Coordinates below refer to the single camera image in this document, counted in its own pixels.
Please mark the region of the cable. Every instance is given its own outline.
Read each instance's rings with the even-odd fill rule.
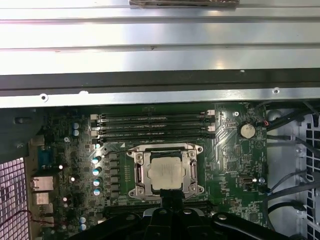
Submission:
[[[318,109],[320,105],[314,106],[314,109]],[[285,116],[279,117],[276,120],[270,122],[270,126],[267,127],[267,131],[271,131],[273,129],[280,128],[298,118],[301,118],[305,115],[312,114],[313,111],[310,108],[298,109],[293,112],[288,113]]]
[[[51,225],[54,225],[53,222],[49,222],[49,221],[45,221],[45,220],[36,220],[33,218],[33,214],[30,210],[20,210],[20,211],[17,211],[15,214],[13,214],[11,217],[7,218],[4,222],[0,223],[0,229],[2,228],[2,226],[9,222],[11,219],[13,219],[15,216],[17,215],[20,215],[22,213],[28,213],[29,214],[29,217],[30,217],[30,221],[32,222],[35,222],[35,223],[40,223],[40,224],[51,224]]]
[[[272,136],[272,135],[267,135],[266,136],[268,139],[271,140],[280,140],[280,141],[291,141],[291,136]],[[312,146],[311,144],[307,143],[306,141],[302,140],[299,137],[295,137],[295,141],[299,144],[304,145],[310,152],[312,152],[317,158],[320,157],[320,150]]]
[[[295,234],[289,237],[291,240],[307,240],[306,237],[300,235],[300,234]]]
[[[274,226],[272,225],[269,215],[268,215],[268,202],[273,200],[273,199],[277,199],[277,198],[281,198],[287,195],[291,195],[291,194],[298,194],[310,189],[316,189],[320,187],[320,181],[313,181],[310,183],[306,183],[300,186],[293,186],[287,189],[283,189],[280,191],[277,191],[269,196],[267,196],[263,201],[262,201],[262,215],[266,220],[266,224],[268,225],[268,227],[275,231]]]
[[[285,182],[286,180],[288,180],[289,178],[296,176],[296,175],[304,175],[307,172],[307,170],[303,170],[303,171],[297,171],[297,172],[291,172],[288,175],[284,176],[283,178],[280,179],[280,181],[278,181],[269,191],[270,193],[272,193],[277,187],[279,187],[279,185],[281,185],[283,182]]]
[[[284,201],[284,202],[279,202],[275,205],[272,205],[271,207],[268,208],[268,214],[272,213],[274,210],[277,210],[282,207],[293,207],[294,209],[305,212],[307,209],[304,207],[304,204],[299,201]]]
[[[303,103],[315,114],[318,116],[318,118],[320,117],[319,112],[307,101],[303,101]]]

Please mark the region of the black cable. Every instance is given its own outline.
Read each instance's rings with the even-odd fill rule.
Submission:
[[[304,103],[315,115],[317,115],[318,118],[320,117],[320,114],[319,114],[318,110],[316,110],[309,102],[303,101],[303,103]]]
[[[295,234],[289,237],[291,240],[307,240],[306,237],[300,235],[300,234]]]
[[[317,111],[320,108],[319,104],[317,104],[315,106],[312,106],[312,105],[310,105],[310,106],[315,111]],[[276,120],[271,121],[270,126],[268,126],[266,129],[267,129],[267,131],[271,131],[273,129],[280,128],[280,127],[282,127],[282,126],[284,126],[294,120],[297,120],[305,115],[312,114],[314,112],[313,110],[311,110],[309,107],[294,110],[285,116],[279,117]]]
[[[294,209],[301,212],[307,211],[307,209],[304,207],[304,204],[302,202],[293,200],[293,201],[279,202],[277,204],[272,205],[271,207],[268,208],[268,214],[282,207],[293,207]]]
[[[280,140],[280,141],[291,141],[291,136],[284,136],[284,135],[280,135],[280,136],[273,136],[273,135],[267,135],[266,136],[268,139],[271,140]],[[320,157],[320,149],[315,148],[314,146],[312,146],[311,144],[307,143],[306,141],[302,140],[299,137],[295,137],[295,141],[299,144],[304,145],[308,150],[310,150],[310,152],[312,152],[317,158]]]
[[[288,175],[284,176],[283,178],[280,179],[280,181],[278,181],[269,191],[270,193],[272,193],[277,187],[279,187],[283,182],[285,182],[286,180],[288,180],[289,178],[296,176],[296,175],[305,175],[307,172],[307,170],[303,170],[303,171],[297,171],[297,172],[291,172]]]
[[[300,186],[293,186],[293,187],[290,187],[290,188],[287,188],[287,189],[283,189],[283,190],[277,191],[277,192],[267,196],[262,201],[262,215],[266,220],[267,226],[271,230],[275,231],[275,228],[272,225],[271,220],[270,220],[269,215],[268,215],[268,202],[269,201],[271,201],[273,199],[281,198],[281,197],[284,197],[284,196],[287,196],[287,195],[291,195],[291,194],[298,194],[298,193],[301,193],[301,192],[304,192],[304,191],[307,191],[307,190],[310,190],[310,189],[316,189],[316,188],[319,188],[319,187],[320,187],[320,181],[313,181],[313,182],[306,183],[306,184],[303,184],[303,185],[300,185]]]

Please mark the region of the ventilation grille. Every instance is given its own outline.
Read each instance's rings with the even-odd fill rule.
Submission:
[[[312,122],[306,125],[306,142],[317,149],[320,149],[320,128],[319,118],[316,115],[312,115]],[[313,181],[312,172],[320,173],[320,159],[315,157],[310,150],[306,150],[306,170],[307,179]],[[310,190],[307,193],[306,199],[306,214],[310,223],[307,225],[307,239],[308,240],[320,240],[320,228],[317,226],[319,219],[315,219],[315,190]]]
[[[28,214],[12,217],[20,210],[27,210],[27,193],[24,159],[0,164],[0,239],[28,240]]]

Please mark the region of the screw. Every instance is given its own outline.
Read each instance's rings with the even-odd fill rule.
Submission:
[[[218,215],[218,219],[220,219],[220,220],[227,220],[227,217],[226,217],[225,215],[223,215],[223,214],[219,214],[219,215]]]
[[[185,209],[183,210],[183,213],[189,215],[192,214],[192,211],[190,209]]]
[[[189,152],[189,156],[190,156],[191,158],[193,158],[195,155],[196,155],[196,154],[195,154],[194,151],[190,151],[190,152]]]
[[[259,178],[259,183],[264,184],[266,182],[266,180],[263,177]]]
[[[144,157],[142,156],[142,154],[137,154],[136,155],[136,159],[138,159],[138,160],[142,160]]]
[[[132,221],[132,220],[134,220],[135,218],[136,218],[135,215],[130,214],[130,215],[128,215],[128,216],[125,218],[125,220]]]
[[[167,210],[165,210],[165,209],[162,209],[159,211],[159,214],[166,214],[166,213],[167,213]]]

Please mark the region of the metal plate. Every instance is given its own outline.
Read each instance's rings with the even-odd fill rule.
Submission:
[[[236,10],[3,2],[0,75],[317,68],[319,7],[314,0],[245,0]]]

